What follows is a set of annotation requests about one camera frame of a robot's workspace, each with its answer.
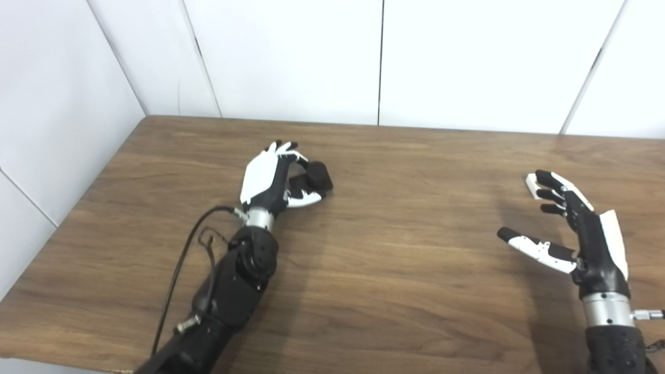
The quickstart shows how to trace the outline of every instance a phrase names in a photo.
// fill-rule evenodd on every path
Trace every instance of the wood grain surface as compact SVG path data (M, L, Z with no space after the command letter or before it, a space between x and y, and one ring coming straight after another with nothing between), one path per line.
M325 162L335 190L275 223L277 273L215 374L584 373L570 277L495 236L576 247L524 185L537 168L616 209L633 306L665 307L663 141L152 116L0 303L0 355L131 373L192 224L238 203L245 166L277 138ZM208 266L191 252L167 331ZM665 323L639 327L665 337Z

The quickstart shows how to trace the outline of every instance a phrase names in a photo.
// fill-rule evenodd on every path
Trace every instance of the black forearm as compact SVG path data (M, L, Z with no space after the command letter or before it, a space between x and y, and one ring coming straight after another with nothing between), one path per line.
M645 374L646 348L637 327L605 325L585 331L591 369L599 374Z

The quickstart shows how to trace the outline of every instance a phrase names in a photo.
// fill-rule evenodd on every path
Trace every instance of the prosthetic hand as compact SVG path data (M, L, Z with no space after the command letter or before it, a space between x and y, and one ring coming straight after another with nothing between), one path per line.
M527 186L534 198L554 202L541 205L544 213L564 217L577 233L577 256L572 249L506 227L497 235L538 262L572 275L587 318L589 373L656 373L646 358L642 333L634 319L662 319L663 314L660 310L630 309L628 264L614 210L596 214L572 183L553 172L536 170L528 175Z
M228 252L194 296L188 318L178 324L173 338L154 352L135 374L208 374L229 340L249 321L277 268L279 245L271 233L275 218L286 208L321 201L333 188L326 166L309 162L296 147L292 142L272 143L247 165L240 193L243 209L218 206L208 210L196 223L176 266L176 274L194 234L210 214L226 210L241 218L244 227L229 241ZM289 167L294 162L300 164L305 173L292 177L287 186ZM205 231L206 228L199 234L202 245L200 238ZM214 264L211 249L206 249ZM158 331L161 331L165 312Z

